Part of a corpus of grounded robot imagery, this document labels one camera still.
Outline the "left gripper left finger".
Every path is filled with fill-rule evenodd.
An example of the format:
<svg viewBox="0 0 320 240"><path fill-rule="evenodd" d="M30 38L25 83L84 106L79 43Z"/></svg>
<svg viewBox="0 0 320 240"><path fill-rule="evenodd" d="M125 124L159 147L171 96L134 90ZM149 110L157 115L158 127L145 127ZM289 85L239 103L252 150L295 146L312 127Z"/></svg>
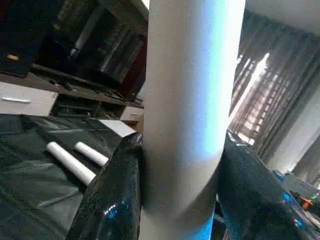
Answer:
<svg viewBox="0 0 320 240"><path fill-rule="evenodd" d="M125 136L86 189L68 240L136 240L140 232L143 135Z"/></svg>

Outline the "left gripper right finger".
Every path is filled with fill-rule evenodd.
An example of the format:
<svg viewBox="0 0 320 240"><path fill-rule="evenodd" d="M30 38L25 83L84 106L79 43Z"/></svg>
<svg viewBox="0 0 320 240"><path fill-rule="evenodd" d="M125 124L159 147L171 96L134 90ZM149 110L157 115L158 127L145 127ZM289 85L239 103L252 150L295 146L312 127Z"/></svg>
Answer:
<svg viewBox="0 0 320 240"><path fill-rule="evenodd" d="M306 213L251 146L226 132L218 201L232 240L318 240Z"/></svg>

